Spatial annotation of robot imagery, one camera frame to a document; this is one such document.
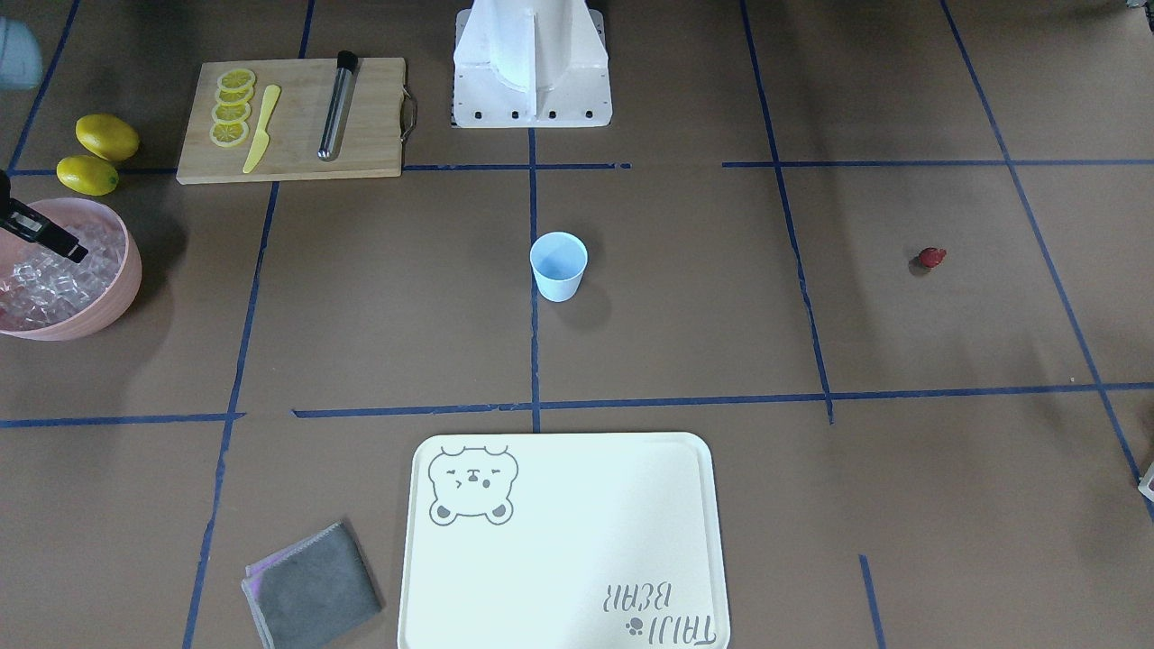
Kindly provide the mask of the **wooden cutting board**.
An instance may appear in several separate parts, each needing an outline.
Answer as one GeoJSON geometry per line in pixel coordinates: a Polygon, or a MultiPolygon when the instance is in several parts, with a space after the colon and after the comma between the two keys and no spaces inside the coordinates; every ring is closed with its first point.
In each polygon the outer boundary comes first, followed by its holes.
{"type": "Polygon", "coordinates": [[[334,59],[207,62],[198,69],[177,181],[182,185],[317,179],[395,178],[400,174],[404,140],[415,128],[415,99],[407,88],[403,58],[362,58],[352,79],[346,124],[334,161],[320,161],[323,124],[334,94],[334,59]],[[262,161],[243,172],[252,140],[218,147],[210,140],[217,79],[230,69],[256,75],[249,127],[257,124],[264,88],[282,94],[268,124],[270,146],[262,161]]]}

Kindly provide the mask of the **yellow plastic knife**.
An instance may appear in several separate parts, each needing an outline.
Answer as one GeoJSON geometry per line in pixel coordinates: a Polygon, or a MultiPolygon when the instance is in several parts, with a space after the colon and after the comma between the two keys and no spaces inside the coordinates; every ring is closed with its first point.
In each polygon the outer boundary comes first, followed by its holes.
{"type": "Polygon", "coordinates": [[[268,127],[271,122],[275,107],[282,96],[282,91],[280,85],[267,85],[264,88],[256,128],[252,132],[252,147],[249,147],[246,159],[243,159],[243,174],[249,174],[256,169],[260,161],[263,161],[265,151],[270,146],[270,134],[268,132],[268,127]]]}

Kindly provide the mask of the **pile of ice cubes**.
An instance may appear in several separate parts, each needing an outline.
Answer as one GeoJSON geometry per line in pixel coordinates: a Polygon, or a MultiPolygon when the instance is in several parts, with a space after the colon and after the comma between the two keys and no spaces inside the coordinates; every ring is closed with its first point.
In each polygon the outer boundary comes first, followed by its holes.
{"type": "Polygon", "coordinates": [[[40,245],[1,263],[3,330],[38,330],[90,307],[118,276],[127,243],[123,231],[103,223],[73,227],[89,255],[74,263],[40,245]]]}

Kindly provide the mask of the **grey folded cloth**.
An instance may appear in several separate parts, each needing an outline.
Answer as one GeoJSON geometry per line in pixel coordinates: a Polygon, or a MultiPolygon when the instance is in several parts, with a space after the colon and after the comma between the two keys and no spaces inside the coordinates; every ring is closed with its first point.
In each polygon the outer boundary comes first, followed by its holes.
{"type": "Polygon", "coordinates": [[[264,648],[325,648],[384,609],[347,520],[248,564],[242,594],[264,648]]]}

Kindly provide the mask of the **yellow lemon near bowl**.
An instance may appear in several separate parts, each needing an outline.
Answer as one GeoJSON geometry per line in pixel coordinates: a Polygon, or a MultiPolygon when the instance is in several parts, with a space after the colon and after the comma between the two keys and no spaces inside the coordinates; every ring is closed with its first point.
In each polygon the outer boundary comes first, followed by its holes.
{"type": "Polygon", "coordinates": [[[110,161],[92,155],[74,155],[58,161],[55,177],[66,188],[82,196],[102,197],[117,191],[118,169],[110,161]]]}

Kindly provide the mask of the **lemon slice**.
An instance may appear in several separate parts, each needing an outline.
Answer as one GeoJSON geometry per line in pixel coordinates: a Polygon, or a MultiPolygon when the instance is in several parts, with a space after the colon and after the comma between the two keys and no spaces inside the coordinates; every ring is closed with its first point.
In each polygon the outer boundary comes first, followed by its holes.
{"type": "Polygon", "coordinates": [[[215,80],[218,89],[224,92],[242,92],[243,90],[247,90],[248,87],[254,85],[255,81],[256,74],[252,69],[224,70],[224,73],[215,80]]]}
{"type": "Polygon", "coordinates": [[[213,122],[207,132],[213,146],[220,148],[233,148],[242,144],[249,137],[249,126],[246,122],[213,122]]]}
{"type": "Polygon", "coordinates": [[[254,87],[219,87],[215,91],[215,103],[219,106],[243,106],[252,102],[254,87]]]}
{"type": "Polygon", "coordinates": [[[241,102],[237,104],[215,103],[213,124],[243,124],[252,115],[252,103],[241,102]]]}

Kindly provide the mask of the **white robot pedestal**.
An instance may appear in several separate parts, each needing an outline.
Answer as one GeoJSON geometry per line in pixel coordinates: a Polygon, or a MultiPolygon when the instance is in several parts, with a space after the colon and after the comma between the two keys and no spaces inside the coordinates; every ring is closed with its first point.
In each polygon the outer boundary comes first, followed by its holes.
{"type": "Polygon", "coordinates": [[[454,127],[610,124],[604,16],[585,1],[474,1],[454,37],[454,127]]]}

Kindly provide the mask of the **pink bowl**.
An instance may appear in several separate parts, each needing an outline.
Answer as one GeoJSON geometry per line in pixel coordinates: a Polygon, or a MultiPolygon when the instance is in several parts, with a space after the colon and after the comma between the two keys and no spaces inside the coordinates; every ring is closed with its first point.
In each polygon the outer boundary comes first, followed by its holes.
{"type": "Polygon", "coordinates": [[[97,333],[132,306],[141,275],[138,247],[108,206],[3,201],[3,335],[69,341],[97,333]]]}

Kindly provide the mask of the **yellow lemon near edge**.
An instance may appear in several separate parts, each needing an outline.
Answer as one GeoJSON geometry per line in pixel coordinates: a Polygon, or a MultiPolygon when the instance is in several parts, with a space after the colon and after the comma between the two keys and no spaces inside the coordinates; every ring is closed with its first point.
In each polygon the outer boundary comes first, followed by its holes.
{"type": "Polygon", "coordinates": [[[114,114],[82,115],[76,120],[75,135],[87,151],[111,163],[132,159],[141,146],[138,132],[114,114]]]}

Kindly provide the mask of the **light blue cup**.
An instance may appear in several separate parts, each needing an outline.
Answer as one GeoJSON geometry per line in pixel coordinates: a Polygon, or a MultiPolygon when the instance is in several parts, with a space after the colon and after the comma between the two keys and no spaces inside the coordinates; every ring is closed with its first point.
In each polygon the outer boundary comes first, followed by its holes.
{"type": "Polygon", "coordinates": [[[530,267],[535,290],[545,300],[572,299],[589,267],[589,248],[571,233],[540,234],[530,248],[530,267]]]}

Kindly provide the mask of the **silver black muddler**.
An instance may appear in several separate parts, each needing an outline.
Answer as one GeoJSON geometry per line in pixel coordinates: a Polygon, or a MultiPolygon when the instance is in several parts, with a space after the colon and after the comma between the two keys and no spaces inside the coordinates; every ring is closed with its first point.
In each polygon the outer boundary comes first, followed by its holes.
{"type": "Polygon", "coordinates": [[[343,140],[343,129],[349,119],[349,110],[354,90],[359,57],[351,50],[339,50],[335,58],[334,87],[325,111],[322,136],[317,149],[319,161],[337,159],[343,140]]]}

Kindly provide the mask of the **cream bear tray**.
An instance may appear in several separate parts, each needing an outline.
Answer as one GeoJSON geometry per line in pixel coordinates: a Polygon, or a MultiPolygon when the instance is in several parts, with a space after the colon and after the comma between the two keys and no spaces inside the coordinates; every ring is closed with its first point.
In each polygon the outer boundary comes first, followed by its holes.
{"type": "Polygon", "coordinates": [[[399,648],[727,648],[709,445],[688,432],[417,447],[399,648]]]}

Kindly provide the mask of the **red strawberry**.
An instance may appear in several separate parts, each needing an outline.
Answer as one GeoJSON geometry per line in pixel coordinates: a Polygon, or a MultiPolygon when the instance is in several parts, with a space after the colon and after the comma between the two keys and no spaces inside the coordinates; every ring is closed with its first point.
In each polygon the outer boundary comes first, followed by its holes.
{"type": "Polygon", "coordinates": [[[927,247],[920,251],[916,261],[924,270],[935,270],[941,262],[947,258],[947,249],[939,247],[927,247]]]}

